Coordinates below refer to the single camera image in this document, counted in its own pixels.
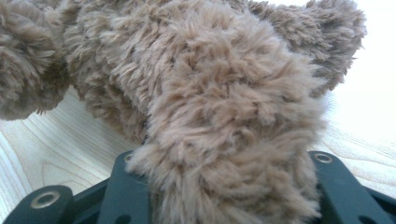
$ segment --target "teddy bear ear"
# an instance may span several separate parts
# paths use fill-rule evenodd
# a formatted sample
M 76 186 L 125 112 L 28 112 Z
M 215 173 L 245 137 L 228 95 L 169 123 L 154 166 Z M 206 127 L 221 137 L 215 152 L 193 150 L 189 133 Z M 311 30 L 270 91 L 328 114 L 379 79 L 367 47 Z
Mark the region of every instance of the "teddy bear ear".
M 248 4 L 249 10 L 273 24 L 289 49 L 312 58 L 315 77 L 325 84 L 312 94 L 319 96 L 344 81 L 353 55 L 366 35 L 365 16 L 351 0 L 310 1 L 304 7 Z
M 0 119 L 52 109 L 70 83 L 59 35 L 27 1 L 0 0 L 0 18 Z

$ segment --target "fluffy brown fur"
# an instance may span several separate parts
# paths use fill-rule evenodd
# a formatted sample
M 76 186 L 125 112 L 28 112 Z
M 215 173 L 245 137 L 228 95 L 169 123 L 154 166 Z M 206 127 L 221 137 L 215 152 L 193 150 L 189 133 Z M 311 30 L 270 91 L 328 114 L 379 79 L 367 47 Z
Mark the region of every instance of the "fluffy brown fur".
M 155 223 L 318 216 L 305 150 L 322 128 L 318 96 L 365 35 L 354 3 L 33 3 L 0 0 L 0 117 L 50 109 L 73 83 L 94 116 L 148 137 L 127 169 L 148 177 Z

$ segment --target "black plastic object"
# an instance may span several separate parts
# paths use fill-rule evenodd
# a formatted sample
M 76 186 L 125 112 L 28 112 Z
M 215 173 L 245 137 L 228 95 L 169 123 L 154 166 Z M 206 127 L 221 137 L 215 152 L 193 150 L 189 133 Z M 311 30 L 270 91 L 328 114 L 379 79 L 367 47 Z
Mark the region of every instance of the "black plastic object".
M 116 159 L 102 202 L 99 224 L 151 223 L 147 181 L 125 171 L 130 154 L 123 153 Z
M 309 152 L 317 168 L 320 204 L 320 224 L 393 224 L 365 188 L 345 165 L 329 153 Z
M 108 180 L 74 197 L 63 186 L 34 191 L 12 211 L 5 224 L 149 224 L 151 209 L 145 178 L 124 171 L 129 153 L 118 156 Z M 309 153 L 322 193 L 322 219 L 311 224 L 396 224 L 396 200 L 362 187 L 333 155 Z
M 48 186 L 26 196 L 7 217 L 6 224 L 65 223 L 67 205 L 73 200 L 72 190 L 64 186 Z

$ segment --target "light wood floor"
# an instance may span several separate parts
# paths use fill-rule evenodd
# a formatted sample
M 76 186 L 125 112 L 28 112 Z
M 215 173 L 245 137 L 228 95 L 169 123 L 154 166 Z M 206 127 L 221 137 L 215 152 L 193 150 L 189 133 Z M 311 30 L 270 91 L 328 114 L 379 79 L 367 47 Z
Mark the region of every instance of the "light wood floor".
M 359 6 L 368 18 L 365 49 L 346 84 L 324 98 L 328 129 L 312 148 L 335 154 L 363 185 L 396 198 L 396 3 Z M 35 189 L 61 184 L 78 193 L 109 177 L 117 155 L 135 147 L 93 119 L 73 90 L 44 116 L 0 121 L 0 222 Z

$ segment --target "teddy bear arm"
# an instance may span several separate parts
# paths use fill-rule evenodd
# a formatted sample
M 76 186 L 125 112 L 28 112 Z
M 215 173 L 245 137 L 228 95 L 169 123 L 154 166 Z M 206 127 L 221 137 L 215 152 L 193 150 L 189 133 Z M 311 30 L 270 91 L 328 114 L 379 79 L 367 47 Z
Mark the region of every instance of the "teddy bear arm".
M 0 118 L 52 109 L 69 86 L 59 24 L 29 2 L 2 0 L 0 14 Z
M 250 11 L 271 22 L 291 51 L 312 58 L 315 77 L 326 80 L 313 95 L 321 95 L 344 81 L 366 35 L 363 12 L 351 0 L 310 1 L 305 7 L 249 2 Z
M 315 66 L 291 53 L 271 24 L 224 5 L 203 1 L 173 27 L 168 46 L 180 51 L 148 109 L 147 144 L 128 167 L 148 178 L 155 220 L 316 217 L 315 171 L 306 155 L 321 125 L 320 104 L 309 97 L 322 84 L 312 77 Z

